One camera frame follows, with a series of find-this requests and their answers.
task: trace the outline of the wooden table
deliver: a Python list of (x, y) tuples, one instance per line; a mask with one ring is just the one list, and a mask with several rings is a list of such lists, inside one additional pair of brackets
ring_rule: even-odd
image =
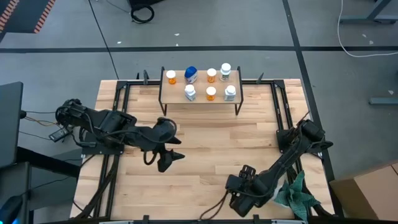
[[(296, 123), (308, 111), (305, 96), (299, 79), (284, 81)], [(96, 110), (112, 108), (115, 87), (116, 80), (101, 82)], [(164, 173), (159, 173), (155, 164), (146, 166), (139, 149), (126, 147), (120, 158), (111, 219), (142, 220), (143, 215), (149, 215), (151, 220), (198, 219), (223, 196), (229, 174), (238, 175), (245, 164), (258, 172), (268, 169), (280, 156), (271, 88), (243, 85), (243, 89), (245, 104), (239, 116), (230, 113), (233, 105), (169, 106), (167, 117), (177, 123), (177, 137), (182, 143), (168, 147), (186, 157), (175, 161)], [(127, 112), (138, 119), (138, 126), (152, 126), (162, 116), (158, 95), (157, 85), (130, 89)], [(75, 194), (79, 206), (84, 207), (96, 191), (102, 160), (103, 156), (97, 155), (81, 169)], [(311, 154), (304, 154), (301, 160), (308, 188), (333, 213), (321, 160)], [(215, 219), (241, 219), (229, 208), (229, 199), (230, 195)], [(104, 215), (105, 206), (103, 200), (100, 215)], [(73, 207), (71, 217), (79, 212)], [(260, 218), (293, 217), (289, 208), (271, 201), (262, 208), (253, 208), (245, 218), (252, 218), (253, 214)]]
[[(229, 74), (228, 81), (222, 82), (220, 80), (221, 72), (218, 70), (216, 74), (216, 81), (209, 83), (207, 81), (207, 71), (199, 70), (198, 78), (192, 84), (195, 87), (196, 99), (193, 101), (188, 100), (185, 96), (185, 71), (177, 70), (175, 71), (175, 77), (177, 79), (176, 84), (169, 84), (169, 79), (166, 77), (167, 71), (162, 68), (162, 78), (160, 79), (160, 92), (159, 92), (159, 103), (162, 108), (164, 116), (167, 114), (167, 105), (172, 104), (234, 104), (235, 114), (238, 115), (243, 103), (243, 91), (242, 91), (242, 78), (241, 71), (238, 67), (237, 70), (231, 71)], [(232, 101), (225, 101), (225, 89), (227, 86), (235, 86), (236, 96)], [(216, 97), (213, 101), (208, 101), (206, 99), (206, 89), (209, 87), (215, 87)]]

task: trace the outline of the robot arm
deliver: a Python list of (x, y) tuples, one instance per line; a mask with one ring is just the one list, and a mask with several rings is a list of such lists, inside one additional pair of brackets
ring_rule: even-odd
[(256, 175), (254, 168), (245, 165), (239, 176), (228, 177), (226, 189), (232, 194), (229, 206), (241, 217), (246, 216), (253, 206), (261, 207), (272, 198), (278, 180), (303, 153), (313, 147), (326, 149), (333, 145), (325, 141), (324, 130), (310, 120), (300, 121), (282, 142), (286, 143), (287, 150), (268, 170)]
[(175, 137), (177, 125), (171, 119), (158, 118), (153, 128), (137, 127), (137, 118), (120, 111), (96, 111), (83, 106), (80, 100), (67, 100), (55, 112), (57, 122), (63, 126), (79, 126), (95, 136), (95, 142), (79, 142), (81, 147), (95, 147), (103, 144), (112, 149), (120, 145), (139, 147), (144, 155), (152, 151), (154, 158), (147, 165), (153, 163), (157, 154), (159, 172), (164, 172), (172, 161), (184, 158), (184, 155), (167, 151), (165, 143), (181, 144)]

